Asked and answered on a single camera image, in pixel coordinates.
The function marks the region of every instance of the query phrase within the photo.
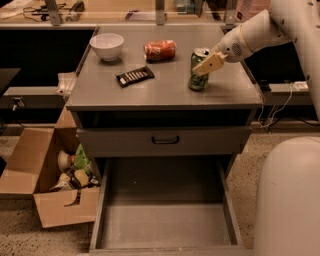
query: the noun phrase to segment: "green soda can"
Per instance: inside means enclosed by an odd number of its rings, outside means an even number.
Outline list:
[[[210,53],[209,48],[196,48],[191,55],[191,77],[188,86],[191,90],[200,91],[208,85],[209,74],[198,76],[192,69],[203,61]]]

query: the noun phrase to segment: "yellow object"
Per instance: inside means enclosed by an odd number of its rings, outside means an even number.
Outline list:
[[[208,57],[206,57],[202,62],[195,66],[192,71],[198,76],[203,76],[216,71],[223,67],[224,59],[227,55],[221,52],[213,52]]]
[[[59,181],[69,182],[69,181],[70,181],[70,177],[69,177],[67,174],[62,173],[62,174],[60,175]]]
[[[86,186],[89,185],[89,177],[88,177],[88,175],[86,174],[86,172],[83,169],[76,170],[74,172],[74,176],[80,182],[81,187],[86,187]]]

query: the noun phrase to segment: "desk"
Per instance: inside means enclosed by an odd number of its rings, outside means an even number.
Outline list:
[[[0,97],[9,88],[10,82],[20,70],[20,68],[0,68]]]
[[[110,25],[103,32],[124,37],[120,57],[104,62],[90,50],[66,104],[87,156],[106,159],[90,253],[194,247],[197,255],[224,245],[247,255],[225,177],[251,133],[261,92],[240,63],[212,73],[201,92],[187,85],[193,49],[220,41],[220,26]],[[142,46],[156,39],[176,42],[173,60],[146,63]],[[119,85],[117,73],[145,65],[154,79]]]
[[[32,8],[39,8],[44,5],[43,1],[34,1],[35,4]],[[71,8],[75,3],[74,0],[57,0],[57,4],[66,4],[65,8],[60,10],[64,25],[81,25],[81,24],[101,24],[105,22],[126,22],[125,16],[129,10],[141,10],[142,12],[155,12],[155,1],[150,0],[90,0],[84,1],[85,11],[80,16],[77,22],[65,22],[65,17],[68,14],[68,8]],[[165,11],[167,12],[168,21],[173,22],[203,22],[206,21],[205,15],[201,18],[196,14],[181,15],[177,13],[174,0],[165,0]],[[31,25],[39,26],[39,24],[48,24],[51,26],[50,21],[41,22],[41,16],[32,16],[31,13],[25,13],[29,18],[25,18],[23,14],[19,14],[15,17],[0,20],[0,25]]]

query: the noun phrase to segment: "soda can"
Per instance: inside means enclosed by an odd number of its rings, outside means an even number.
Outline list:
[[[145,59],[149,62],[175,57],[177,45],[173,40],[150,41],[144,45]]]
[[[201,61],[203,61],[210,54],[209,48],[196,48],[191,55],[191,77],[188,82],[190,89],[200,91],[208,85],[209,74],[198,76],[192,71]]]

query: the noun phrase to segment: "drawer handle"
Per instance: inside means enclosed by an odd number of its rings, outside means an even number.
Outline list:
[[[164,145],[164,144],[177,144],[180,141],[179,136],[175,136],[174,138],[170,139],[157,139],[154,136],[152,136],[152,143],[153,144],[158,144],[158,145]]]

